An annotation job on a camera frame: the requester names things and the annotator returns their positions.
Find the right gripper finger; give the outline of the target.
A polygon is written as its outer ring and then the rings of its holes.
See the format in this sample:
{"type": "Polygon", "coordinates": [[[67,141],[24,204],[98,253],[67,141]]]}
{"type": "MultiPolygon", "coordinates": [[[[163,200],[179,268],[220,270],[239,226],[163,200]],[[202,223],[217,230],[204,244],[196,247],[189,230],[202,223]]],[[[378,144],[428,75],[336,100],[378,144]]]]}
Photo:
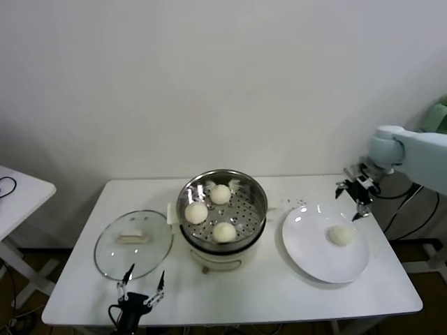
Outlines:
{"type": "Polygon", "coordinates": [[[362,202],[357,202],[356,213],[354,214],[352,221],[356,221],[361,218],[366,218],[369,215],[370,215],[370,206],[368,204],[363,204],[362,202]]]}
{"type": "Polygon", "coordinates": [[[337,182],[336,185],[335,198],[337,199],[344,191],[349,189],[350,181],[345,179],[344,181],[337,182]]]}

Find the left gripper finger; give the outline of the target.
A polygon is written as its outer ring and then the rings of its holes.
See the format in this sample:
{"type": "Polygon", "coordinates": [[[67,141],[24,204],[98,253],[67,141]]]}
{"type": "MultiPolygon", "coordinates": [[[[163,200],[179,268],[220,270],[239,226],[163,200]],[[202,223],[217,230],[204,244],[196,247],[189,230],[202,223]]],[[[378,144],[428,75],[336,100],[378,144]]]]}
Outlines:
{"type": "Polygon", "coordinates": [[[156,292],[151,297],[147,298],[143,303],[147,308],[154,308],[164,298],[165,295],[164,285],[165,285],[165,272],[163,271],[156,292]]]}
{"type": "Polygon", "coordinates": [[[134,267],[135,267],[135,264],[132,264],[130,266],[129,270],[125,273],[122,280],[117,283],[118,302],[124,302],[129,299],[129,295],[128,295],[126,286],[129,282],[129,280],[131,279],[131,275],[132,275],[134,267]]]}

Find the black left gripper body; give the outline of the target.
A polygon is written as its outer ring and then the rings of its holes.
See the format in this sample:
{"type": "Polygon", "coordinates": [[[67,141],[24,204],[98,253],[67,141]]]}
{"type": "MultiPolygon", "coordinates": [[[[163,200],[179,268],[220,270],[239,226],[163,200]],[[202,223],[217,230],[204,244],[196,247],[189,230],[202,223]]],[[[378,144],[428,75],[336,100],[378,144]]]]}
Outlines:
{"type": "Polygon", "coordinates": [[[149,313],[147,295],[128,295],[128,298],[119,303],[122,311],[118,322],[119,332],[136,332],[141,317],[149,313]]]}

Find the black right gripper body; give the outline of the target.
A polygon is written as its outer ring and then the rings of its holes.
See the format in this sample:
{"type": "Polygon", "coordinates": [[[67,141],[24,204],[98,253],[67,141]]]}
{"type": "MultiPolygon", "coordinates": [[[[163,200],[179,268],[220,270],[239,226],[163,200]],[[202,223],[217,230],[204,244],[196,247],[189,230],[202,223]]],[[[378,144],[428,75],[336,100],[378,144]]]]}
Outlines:
{"type": "Polygon", "coordinates": [[[369,205],[372,203],[369,191],[359,181],[351,181],[349,184],[349,195],[359,204],[369,205]]]}

